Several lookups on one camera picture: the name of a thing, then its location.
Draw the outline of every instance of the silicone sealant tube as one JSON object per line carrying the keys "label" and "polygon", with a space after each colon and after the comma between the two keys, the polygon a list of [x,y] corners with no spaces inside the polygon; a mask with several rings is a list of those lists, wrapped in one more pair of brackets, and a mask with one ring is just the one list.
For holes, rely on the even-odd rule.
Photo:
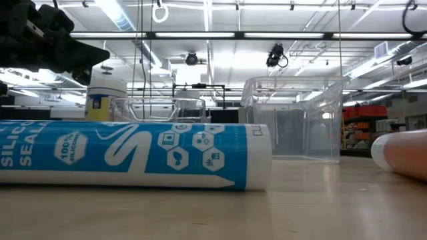
{"label": "silicone sealant tube", "polygon": [[265,125],[0,122],[0,182],[265,189]]}
{"label": "silicone sealant tube", "polygon": [[371,154],[385,170],[427,181],[427,130],[383,135],[375,140]]}

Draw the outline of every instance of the clear plastic tray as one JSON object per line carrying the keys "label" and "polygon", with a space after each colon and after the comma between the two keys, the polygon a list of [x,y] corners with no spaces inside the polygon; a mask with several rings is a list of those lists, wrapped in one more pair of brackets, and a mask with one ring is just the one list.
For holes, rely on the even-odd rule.
{"label": "clear plastic tray", "polygon": [[117,98],[114,121],[209,123],[205,101],[189,98]]}

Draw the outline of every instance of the white ring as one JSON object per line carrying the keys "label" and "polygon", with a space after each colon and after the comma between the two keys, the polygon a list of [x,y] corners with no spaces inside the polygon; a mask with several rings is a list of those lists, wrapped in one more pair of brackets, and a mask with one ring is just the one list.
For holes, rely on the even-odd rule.
{"label": "white ring", "polygon": [[[157,9],[165,9],[165,15],[161,19],[158,19],[155,15],[155,10]],[[162,5],[161,7],[158,7],[158,6],[153,7],[153,20],[156,23],[163,23],[164,21],[166,21],[167,17],[169,17],[169,9],[167,8],[166,5]]]}

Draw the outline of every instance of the air vent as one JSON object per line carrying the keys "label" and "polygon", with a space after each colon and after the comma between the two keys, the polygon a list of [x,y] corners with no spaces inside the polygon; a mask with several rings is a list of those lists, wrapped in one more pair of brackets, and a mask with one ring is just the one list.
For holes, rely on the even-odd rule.
{"label": "air vent", "polygon": [[388,55],[388,42],[383,42],[374,48],[375,58],[380,59]]}
{"label": "air vent", "polygon": [[412,97],[409,97],[408,98],[408,101],[410,102],[410,103],[415,103],[415,102],[417,102],[418,101],[418,96],[412,96]]}

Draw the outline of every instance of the security camera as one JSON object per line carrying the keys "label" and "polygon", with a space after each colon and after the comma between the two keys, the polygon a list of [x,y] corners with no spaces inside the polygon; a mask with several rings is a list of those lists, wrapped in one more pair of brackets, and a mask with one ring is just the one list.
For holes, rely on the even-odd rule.
{"label": "security camera", "polygon": [[396,62],[396,64],[398,66],[406,66],[406,65],[409,65],[411,63],[412,63],[412,57],[411,56],[409,56],[409,57],[407,57],[405,59],[401,59],[401,60],[399,60],[399,61]]}
{"label": "security camera", "polygon": [[197,65],[199,59],[195,53],[188,53],[187,58],[185,59],[185,63],[189,66]]}
{"label": "security camera", "polygon": [[[280,61],[282,60],[282,58],[286,60],[286,65],[280,65]],[[289,61],[284,54],[283,45],[276,43],[272,48],[272,51],[268,53],[268,58],[266,63],[267,67],[279,66],[284,68],[288,66],[288,63]]]}

